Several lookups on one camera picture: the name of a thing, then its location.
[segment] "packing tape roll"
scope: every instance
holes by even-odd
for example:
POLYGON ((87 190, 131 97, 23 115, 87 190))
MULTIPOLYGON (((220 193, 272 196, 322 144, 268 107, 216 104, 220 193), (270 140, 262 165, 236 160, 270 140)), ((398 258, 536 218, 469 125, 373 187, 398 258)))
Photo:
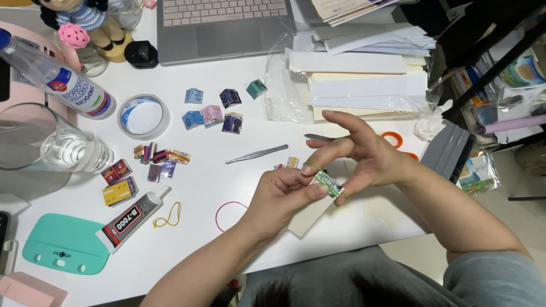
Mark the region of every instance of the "packing tape roll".
POLYGON ((149 141, 167 130, 170 112, 157 96, 140 94, 124 102, 118 114, 117 123, 121 131, 129 137, 149 141))

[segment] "amigurumi doll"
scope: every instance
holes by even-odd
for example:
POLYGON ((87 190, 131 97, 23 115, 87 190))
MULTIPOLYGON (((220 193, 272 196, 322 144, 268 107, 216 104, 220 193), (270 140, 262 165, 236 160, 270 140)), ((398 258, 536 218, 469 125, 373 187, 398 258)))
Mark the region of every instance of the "amigurumi doll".
POLYGON ((41 6, 40 17, 44 23, 57 31, 61 30, 61 39, 66 43, 72 41, 72 44, 68 44, 75 48, 85 47, 89 39, 106 51, 112 50, 114 44, 122 45, 124 42, 125 33, 106 13, 108 0, 32 1, 41 6))

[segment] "forearm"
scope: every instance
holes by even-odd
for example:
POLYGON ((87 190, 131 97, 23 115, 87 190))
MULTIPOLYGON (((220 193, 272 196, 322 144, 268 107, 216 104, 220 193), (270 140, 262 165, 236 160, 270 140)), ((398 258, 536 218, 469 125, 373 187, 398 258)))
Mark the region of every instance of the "forearm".
POLYGON ((495 250, 519 251, 531 258, 502 221, 453 183, 417 162, 408 162, 407 169, 412 175, 397 187, 448 250, 448 260, 464 252, 495 250))
POLYGON ((140 307, 208 307, 264 246, 235 225, 171 269, 140 307))

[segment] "teal plastic tool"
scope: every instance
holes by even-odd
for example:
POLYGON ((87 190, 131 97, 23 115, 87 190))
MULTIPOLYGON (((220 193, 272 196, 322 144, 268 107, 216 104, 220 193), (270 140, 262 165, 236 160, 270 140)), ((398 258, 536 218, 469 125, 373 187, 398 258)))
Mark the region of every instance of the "teal plastic tool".
POLYGON ((48 213, 31 231, 23 248, 23 258, 46 268, 94 275, 110 253, 95 235, 103 224, 77 217, 48 213))

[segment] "laptop keyboard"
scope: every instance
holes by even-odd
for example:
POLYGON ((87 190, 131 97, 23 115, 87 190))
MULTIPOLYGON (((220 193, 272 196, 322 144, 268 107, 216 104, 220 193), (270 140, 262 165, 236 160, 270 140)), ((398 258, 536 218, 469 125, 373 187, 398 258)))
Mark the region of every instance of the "laptop keyboard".
POLYGON ((163 0, 163 26, 285 16, 284 0, 163 0))

